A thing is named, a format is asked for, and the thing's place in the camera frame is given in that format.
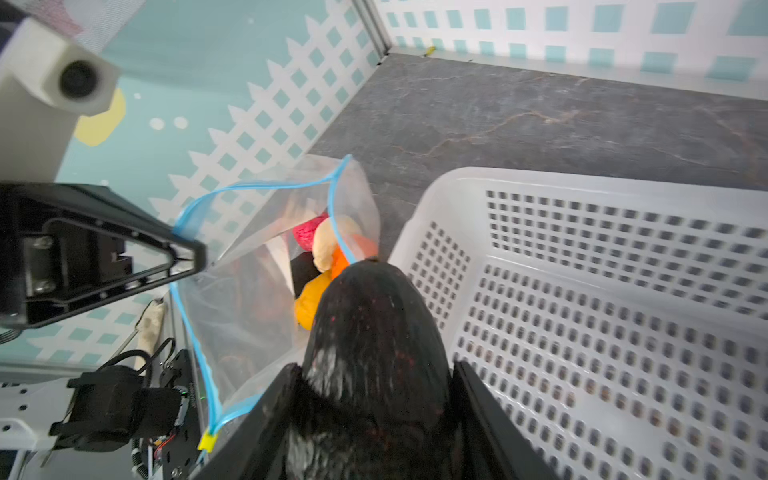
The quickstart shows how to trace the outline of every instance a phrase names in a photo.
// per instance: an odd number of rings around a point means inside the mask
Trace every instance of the orange plush toy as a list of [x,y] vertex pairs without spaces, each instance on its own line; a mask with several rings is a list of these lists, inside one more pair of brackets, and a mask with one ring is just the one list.
[[[365,258],[375,257],[379,253],[379,248],[376,244],[362,235],[353,235],[353,239],[357,242]],[[336,249],[333,251],[333,263],[331,264],[331,279],[341,275],[341,272],[348,266],[349,262],[344,256],[344,252],[339,245],[336,245]]]

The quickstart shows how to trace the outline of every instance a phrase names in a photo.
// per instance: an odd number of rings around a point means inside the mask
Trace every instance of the plastic bag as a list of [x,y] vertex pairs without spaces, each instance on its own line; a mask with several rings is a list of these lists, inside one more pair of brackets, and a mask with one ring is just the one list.
[[[258,199],[257,210],[229,244],[212,248],[204,233],[207,215],[214,206],[231,202],[224,196],[255,190],[250,200]],[[248,413],[274,374],[288,360],[303,356],[309,333],[298,327],[294,315],[287,238],[295,226],[326,209],[350,263],[365,255],[358,244],[360,232],[378,245],[379,212],[365,173],[351,155],[341,161],[306,155],[293,168],[276,167],[258,181],[204,195],[179,216],[174,232],[209,247],[205,271],[173,284],[171,294],[200,363],[210,435]],[[337,223],[341,216],[359,230]]]

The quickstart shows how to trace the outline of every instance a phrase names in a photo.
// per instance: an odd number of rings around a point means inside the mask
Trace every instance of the marble floor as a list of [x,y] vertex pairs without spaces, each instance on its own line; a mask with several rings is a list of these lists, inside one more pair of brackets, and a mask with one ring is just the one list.
[[387,257],[459,167],[768,190],[768,102],[392,54],[311,153],[362,163]]

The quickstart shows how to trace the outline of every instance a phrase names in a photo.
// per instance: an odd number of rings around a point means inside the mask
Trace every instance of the wall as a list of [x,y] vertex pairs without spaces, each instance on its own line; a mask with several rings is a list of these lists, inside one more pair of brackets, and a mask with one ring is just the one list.
[[394,45],[768,81],[768,0],[372,0]]
[[[81,119],[57,181],[109,185],[170,223],[216,187],[295,162],[379,61],[351,0],[154,0],[103,56],[123,70],[118,91],[109,112]],[[228,198],[204,240],[226,243],[258,197]],[[139,268],[158,261],[131,252]],[[27,331],[0,348],[0,362],[92,368],[152,297]]]

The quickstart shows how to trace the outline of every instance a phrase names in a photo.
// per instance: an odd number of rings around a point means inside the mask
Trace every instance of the white dot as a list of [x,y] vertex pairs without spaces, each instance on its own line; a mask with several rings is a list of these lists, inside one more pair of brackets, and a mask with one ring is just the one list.
[[149,121],[149,126],[155,130],[163,130],[163,128],[165,128],[165,122],[162,118],[153,118]]
[[190,122],[184,117],[176,117],[174,118],[174,125],[176,125],[176,128],[183,130],[190,126]]

